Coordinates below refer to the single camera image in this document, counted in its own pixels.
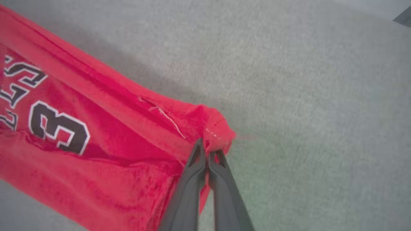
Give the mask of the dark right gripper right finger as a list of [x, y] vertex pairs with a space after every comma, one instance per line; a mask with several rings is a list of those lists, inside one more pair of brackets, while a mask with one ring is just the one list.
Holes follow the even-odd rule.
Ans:
[[255, 231], [221, 149], [208, 155], [209, 185], [214, 191], [215, 231]]

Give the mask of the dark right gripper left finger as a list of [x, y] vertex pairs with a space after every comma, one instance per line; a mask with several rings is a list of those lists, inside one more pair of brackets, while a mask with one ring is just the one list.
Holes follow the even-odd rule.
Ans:
[[158, 231], [198, 231], [200, 193], [205, 185], [206, 154], [198, 139], [163, 215]]

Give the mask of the red white basketball jersey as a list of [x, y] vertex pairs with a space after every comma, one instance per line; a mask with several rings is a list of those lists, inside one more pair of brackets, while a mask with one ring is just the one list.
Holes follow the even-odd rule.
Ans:
[[89, 231], [157, 231], [196, 141], [234, 138], [0, 5], [0, 180]]

